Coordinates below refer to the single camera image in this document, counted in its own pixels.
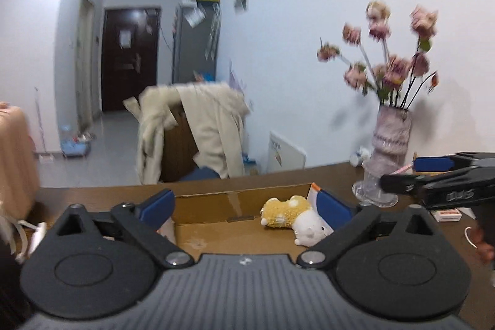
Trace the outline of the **person's right hand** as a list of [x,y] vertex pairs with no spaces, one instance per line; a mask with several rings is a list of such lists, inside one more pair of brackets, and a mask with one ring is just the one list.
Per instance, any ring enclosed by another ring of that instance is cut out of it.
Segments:
[[491,264],[494,260],[494,247],[486,241],[482,227],[476,226],[471,231],[471,240],[476,245],[476,251],[481,261],[485,264]]

